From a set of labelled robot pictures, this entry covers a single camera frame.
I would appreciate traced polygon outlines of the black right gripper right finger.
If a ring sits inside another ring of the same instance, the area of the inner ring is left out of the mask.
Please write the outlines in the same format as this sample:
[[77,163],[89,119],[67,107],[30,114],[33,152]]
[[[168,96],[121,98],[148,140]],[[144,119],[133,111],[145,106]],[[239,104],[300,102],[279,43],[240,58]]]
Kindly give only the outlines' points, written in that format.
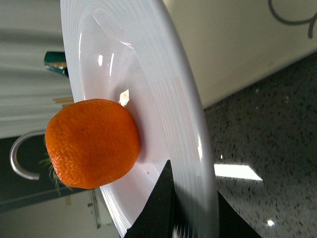
[[261,238],[261,236],[230,206],[218,191],[219,237]]

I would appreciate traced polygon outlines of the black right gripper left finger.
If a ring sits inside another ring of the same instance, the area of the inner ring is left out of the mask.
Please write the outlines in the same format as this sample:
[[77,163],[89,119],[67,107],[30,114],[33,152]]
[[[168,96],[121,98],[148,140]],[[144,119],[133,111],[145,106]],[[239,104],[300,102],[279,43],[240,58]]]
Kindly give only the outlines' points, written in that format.
[[176,195],[168,160],[142,212],[127,230],[126,238],[191,238],[192,228]]

